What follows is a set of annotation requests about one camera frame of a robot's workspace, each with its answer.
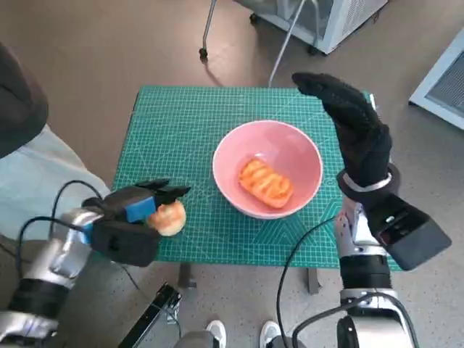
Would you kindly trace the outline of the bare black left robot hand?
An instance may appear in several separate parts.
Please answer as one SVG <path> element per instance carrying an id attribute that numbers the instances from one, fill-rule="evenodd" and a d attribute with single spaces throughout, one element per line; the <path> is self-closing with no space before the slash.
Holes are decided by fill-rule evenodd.
<path id="1" fill-rule="evenodd" d="M 162 204 L 171 204 L 185 196 L 190 186 L 170 186 L 168 179 L 142 181 L 118 189 L 103 200 L 104 211 L 116 220 L 138 223 L 154 214 Z"/>

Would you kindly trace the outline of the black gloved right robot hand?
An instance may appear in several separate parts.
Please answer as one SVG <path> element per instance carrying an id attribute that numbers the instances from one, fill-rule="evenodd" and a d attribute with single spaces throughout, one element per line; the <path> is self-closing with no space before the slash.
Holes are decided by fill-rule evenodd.
<path id="1" fill-rule="evenodd" d="M 364 94 L 329 74 L 296 72 L 299 92 L 318 98 L 333 120 L 344 169 L 360 187 L 387 178 L 392 138 Z"/>

